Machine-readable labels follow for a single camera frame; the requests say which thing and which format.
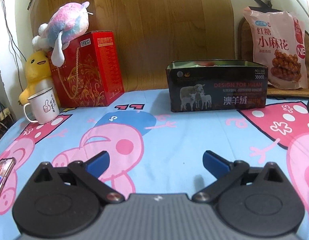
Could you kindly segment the pink blue plush toy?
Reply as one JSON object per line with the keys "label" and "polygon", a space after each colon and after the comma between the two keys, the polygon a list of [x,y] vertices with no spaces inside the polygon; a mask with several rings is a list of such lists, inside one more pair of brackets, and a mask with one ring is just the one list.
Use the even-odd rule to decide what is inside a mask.
{"label": "pink blue plush toy", "polygon": [[90,3],[71,2],[61,6],[48,23],[39,26],[38,35],[32,39],[35,51],[52,50],[51,61],[61,67],[65,61],[63,50],[77,37],[84,35],[89,27],[87,10]]}

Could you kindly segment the yellow duck plush toy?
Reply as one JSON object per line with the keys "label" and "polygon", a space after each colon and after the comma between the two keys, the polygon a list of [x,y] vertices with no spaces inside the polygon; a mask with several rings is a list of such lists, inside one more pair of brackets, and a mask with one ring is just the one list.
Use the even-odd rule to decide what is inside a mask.
{"label": "yellow duck plush toy", "polygon": [[52,79],[49,59],[45,51],[39,50],[30,55],[26,61],[24,71],[26,75],[27,86],[18,98],[20,105],[25,105],[28,102],[28,98],[32,95],[46,88],[52,87],[56,102],[59,107],[61,106]]}

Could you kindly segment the pink fried dough snack bag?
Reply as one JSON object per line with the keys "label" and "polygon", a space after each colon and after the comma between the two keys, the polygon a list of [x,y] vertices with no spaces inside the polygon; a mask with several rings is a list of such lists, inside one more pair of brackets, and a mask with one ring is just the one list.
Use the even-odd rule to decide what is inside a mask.
{"label": "pink fried dough snack bag", "polygon": [[268,83],[278,89],[308,87],[303,22],[286,11],[243,10],[253,38],[253,61],[268,67]]}

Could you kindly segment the wooden board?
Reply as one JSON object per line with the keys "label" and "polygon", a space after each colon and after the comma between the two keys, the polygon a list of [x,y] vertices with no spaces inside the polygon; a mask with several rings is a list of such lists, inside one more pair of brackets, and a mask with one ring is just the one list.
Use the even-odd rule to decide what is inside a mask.
{"label": "wooden board", "polygon": [[90,3],[90,30],[114,32],[126,91],[167,87],[173,61],[234,59],[230,0],[34,0],[31,29],[68,2]]}

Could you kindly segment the black sheep print box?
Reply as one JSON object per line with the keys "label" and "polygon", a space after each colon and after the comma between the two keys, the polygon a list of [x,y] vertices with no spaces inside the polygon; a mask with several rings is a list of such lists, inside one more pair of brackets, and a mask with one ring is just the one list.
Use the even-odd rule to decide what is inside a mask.
{"label": "black sheep print box", "polygon": [[175,61],[166,68],[172,112],[263,108],[268,68],[245,60]]}

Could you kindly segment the white enamel mug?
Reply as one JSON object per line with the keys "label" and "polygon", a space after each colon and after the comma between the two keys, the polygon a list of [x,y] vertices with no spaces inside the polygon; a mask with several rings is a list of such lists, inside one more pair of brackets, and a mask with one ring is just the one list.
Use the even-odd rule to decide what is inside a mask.
{"label": "white enamel mug", "polygon": [[[26,113],[26,107],[31,107],[34,120],[31,120]],[[26,119],[31,123],[39,125],[53,121],[60,113],[53,88],[49,87],[37,92],[28,98],[28,103],[23,106]]]}

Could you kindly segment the smartphone in clear case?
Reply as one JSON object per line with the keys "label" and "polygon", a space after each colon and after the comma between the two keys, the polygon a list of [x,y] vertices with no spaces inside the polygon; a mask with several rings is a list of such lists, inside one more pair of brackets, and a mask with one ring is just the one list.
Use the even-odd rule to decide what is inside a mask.
{"label": "smartphone in clear case", "polygon": [[0,160],[0,195],[3,191],[3,187],[7,178],[9,177],[12,169],[16,164],[16,159],[12,158],[4,158]]}

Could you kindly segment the red gift box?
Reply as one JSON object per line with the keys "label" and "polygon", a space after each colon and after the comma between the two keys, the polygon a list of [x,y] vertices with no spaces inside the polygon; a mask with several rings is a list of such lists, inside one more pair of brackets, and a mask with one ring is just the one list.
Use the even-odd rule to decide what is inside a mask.
{"label": "red gift box", "polygon": [[109,106],[124,94],[112,31],[91,31],[63,50],[61,67],[50,62],[61,107]]}

